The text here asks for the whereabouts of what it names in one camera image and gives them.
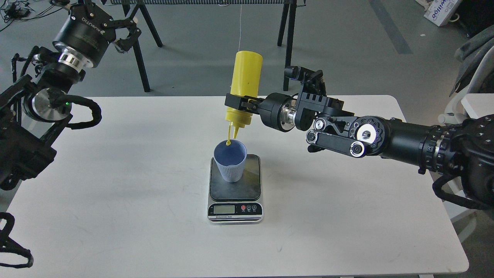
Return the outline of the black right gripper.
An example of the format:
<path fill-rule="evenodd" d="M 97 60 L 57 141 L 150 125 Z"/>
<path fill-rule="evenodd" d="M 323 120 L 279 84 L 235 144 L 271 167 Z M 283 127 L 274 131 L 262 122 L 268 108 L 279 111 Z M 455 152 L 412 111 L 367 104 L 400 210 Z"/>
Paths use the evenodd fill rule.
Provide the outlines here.
<path fill-rule="evenodd" d="M 225 106 L 241 112 L 259 114 L 264 125 L 282 132 L 289 132 L 295 127 L 295 99 L 290 95 L 272 93 L 265 99 L 226 95 Z"/>

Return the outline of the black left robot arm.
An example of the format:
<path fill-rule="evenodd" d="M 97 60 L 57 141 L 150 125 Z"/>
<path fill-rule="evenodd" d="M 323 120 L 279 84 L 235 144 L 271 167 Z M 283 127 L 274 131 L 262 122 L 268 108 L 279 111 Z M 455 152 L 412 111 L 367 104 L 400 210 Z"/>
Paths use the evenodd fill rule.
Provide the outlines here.
<path fill-rule="evenodd" d="M 143 15 L 158 47 L 163 46 L 144 0 L 113 0 L 124 19 L 114 19 L 91 0 L 52 0 L 68 12 L 52 44 L 54 51 L 34 46 L 25 58 L 11 60 L 13 83 L 1 93 L 1 190 L 14 190 L 35 178 L 54 161 L 52 144 L 65 128 L 92 128 L 102 119 L 93 100 L 69 95 L 83 81 L 84 68 L 99 65 L 110 44 L 119 53 L 134 49 L 143 90 L 151 91 L 140 51 L 135 15 Z"/>

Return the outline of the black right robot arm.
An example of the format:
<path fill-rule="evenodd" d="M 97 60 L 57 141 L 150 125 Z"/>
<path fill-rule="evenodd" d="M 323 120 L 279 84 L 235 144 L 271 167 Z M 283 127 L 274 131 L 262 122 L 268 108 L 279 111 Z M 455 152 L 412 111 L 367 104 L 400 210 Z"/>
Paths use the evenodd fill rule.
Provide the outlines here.
<path fill-rule="evenodd" d="M 257 114 L 264 125 L 282 132 L 305 131 L 310 153 L 331 150 L 415 165 L 420 174 L 441 175 L 432 185 L 440 199 L 468 209 L 493 208 L 493 115 L 444 126 L 356 117 L 344 111 L 343 101 L 327 96 L 321 70 L 290 66 L 284 74 L 301 83 L 297 98 L 280 93 L 265 98 L 227 95 L 225 105 Z"/>

